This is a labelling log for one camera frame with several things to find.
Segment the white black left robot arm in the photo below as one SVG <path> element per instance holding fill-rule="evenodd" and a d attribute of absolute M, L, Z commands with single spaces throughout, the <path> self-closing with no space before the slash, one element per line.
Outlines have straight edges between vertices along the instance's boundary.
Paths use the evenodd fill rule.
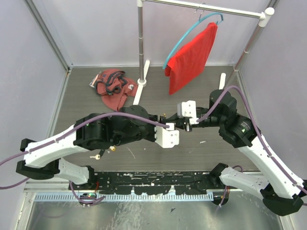
<path fill-rule="evenodd" d="M 157 115 L 150 115 L 139 106 L 122 107 L 117 112 L 89 114 L 65 131 L 45 140 L 22 141 L 26 151 L 16 172 L 34 180 L 58 177 L 80 185 L 85 190 L 94 188 L 96 178 L 89 166 L 77 166 L 64 158 L 75 153 L 104 151 L 142 139 L 154 142 L 155 128 L 168 129 Z"/>

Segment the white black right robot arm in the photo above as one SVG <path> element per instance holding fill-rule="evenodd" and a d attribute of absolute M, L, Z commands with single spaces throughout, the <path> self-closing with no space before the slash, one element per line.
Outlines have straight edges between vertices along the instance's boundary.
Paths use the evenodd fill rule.
<path fill-rule="evenodd" d="M 307 182 L 293 173 L 270 148 L 252 116 L 237 112 L 236 99 L 226 90 L 214 90 L 209 108 L 178 104 L 177 113 L 165 123 L 190 132 L 193 128 L 218 127 L 222 139 L 247 156 L 264 178 L 219 163 L 209 173 L 214 188 L 235 187 L 259 198 L 274 214 L 287 216 L 305 205 Z"/>

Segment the maroon crumpled garment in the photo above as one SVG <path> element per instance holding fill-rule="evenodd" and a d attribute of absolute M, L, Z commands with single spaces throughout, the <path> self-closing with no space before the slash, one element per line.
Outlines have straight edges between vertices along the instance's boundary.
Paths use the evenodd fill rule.
<path fill-rule="evenodd" d="M 89 84 L 102 102 L 111 110 L 118 111 L 122 108 L 127 98 L 135 97 L 138 85 L 125 76 L 120 69 L 106 69 L 99 72 Z"/>

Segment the red hanging cloth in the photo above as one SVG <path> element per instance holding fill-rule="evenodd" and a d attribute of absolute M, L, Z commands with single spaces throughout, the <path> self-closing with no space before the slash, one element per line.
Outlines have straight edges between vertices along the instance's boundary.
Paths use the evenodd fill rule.
<path fill-rule="evenodd" d="M 216 23 L 209 23 L 170 58 L 165 68 L 165 76 L 169 78 L 170 95 L 181 90 L 204 71 L 217 29 Z"/>

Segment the white metal clothes rack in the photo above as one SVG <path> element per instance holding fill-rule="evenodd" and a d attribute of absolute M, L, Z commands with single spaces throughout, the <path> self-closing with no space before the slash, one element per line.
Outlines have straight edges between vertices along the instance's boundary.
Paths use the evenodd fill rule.
<path fill-rule="evenodd" d="M 278 4 L 277 0 L 271 0 L 269 1 L 266 9 L 263 12 L 251 12 L 251 11 L 243 11 L 243 10 L 235 10 L 230 8 L 224 8 L 224 7 L 217 7 L 217 6 L 211 6 L 207 4 L 200 4 L 200 3 L 192 3 L 187 1 L 180 1 L 180 0 L 155 0 L 155 3 L 160 4 L 167 4 L 167 5 L 175 5 L 185 8 L 192 8 L 195 10 L 202 9 L 204 11 L 210 11 L 210 12 L 216 12 L 216 13 L 226 13 L 231 15 L 238 15 L 243 17 L 249 17 L 249 18 L 256 18 L 259 20 L 258 25 L 256 26 L 252 36 L 250 37 L 247 45 L 245 46 L 238 62 L 233 67 L 233 72 L 226 81 L 225 84 L 220 84 L 222 88 L 225 86 L 228 86 L 232 83 L 233 79 L 237 76 L 237 73 L 241 70 L 248 54 L 252 50 L 253 46 L 255 45 L 257 39 L 259 38 L 261 32 L 265 28 L 265 26 L 268 24 L 270 18 L 274 15 L 275 7 Z M 139 72 L 140 77 L 137 80 L 138 83 L 138 89 L 133 101 L 134 105 L 138 105 L 141 99 L 143 88 L 146 86 L 146 76 L 148 73 L 148 69 L 150 66 L 149 60 L 144 60 L 144 51 L 143 51 L 143 1 L 138 0 L 137 1 L 137 7 L 138 7 L 138 40 L 139 40 Z"/>

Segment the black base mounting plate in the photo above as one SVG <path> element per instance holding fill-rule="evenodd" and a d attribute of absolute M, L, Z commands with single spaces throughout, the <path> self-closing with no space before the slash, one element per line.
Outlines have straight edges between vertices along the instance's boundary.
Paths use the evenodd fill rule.
<path fill-rule="evenodd" d="M 96 190 L 104 195 L 166 195 L 171 189 L 176 195 L 205 195 L 210 189 L 224 189 L 222 183 L 213 183 L 208 172 L 96 172 L 90 184 L 73 184 L 74 190 Z"/>

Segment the black tagged key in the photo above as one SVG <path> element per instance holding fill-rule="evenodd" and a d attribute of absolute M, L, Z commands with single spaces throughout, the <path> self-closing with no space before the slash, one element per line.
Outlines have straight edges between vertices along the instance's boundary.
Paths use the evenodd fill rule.
<path fill-rule="evenodd" d="M 98 154 L 96 154 L 96 155 L 94 155 L 94 156 L 90 156 L 90 158 L 91 158 L 91 159 L 95 159 L 95 160 L 99 160 L 99 159 L 101 159 L 101 157 L 104 155 L 104 153 L 105 153 L 105 150 L 102 149 L 102 150 L 99 151 Z"/>

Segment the teal clothes hanger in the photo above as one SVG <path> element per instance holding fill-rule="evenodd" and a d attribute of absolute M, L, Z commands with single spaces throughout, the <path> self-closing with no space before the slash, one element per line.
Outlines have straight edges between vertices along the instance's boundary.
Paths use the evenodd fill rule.
<path fill-rule="evenodd" d="M 165 59 L 165 62 L 163 64 L 163 69 L 166 69 L 167 64 L 169 62 L 169 60 L 171 59 L 171 57 L 175 54 L 175 52 L 178 50 L 179 45 L 184 41 L 184 39 L 204 20 L 214 16 L 214 15 L 219 15 L 220 16 L 220 20 L 217 21 L 215 24 L 218 25 L 221 22 L 224 21 L 224 15 L 220 12 L 213 12 L 213 13 L 209 13 L 205 16 L 202 16 L 203 12 L 199 15 L 199 19 L 193 24 L 193 26 L 191 26 L 184 34 L 183 36 L 178 40 L 178 42 L 175 44 L 175 46 L 172 48 L 172 50 L 170 51 L 170 53 L 168 54 L 167 58 Z"/>

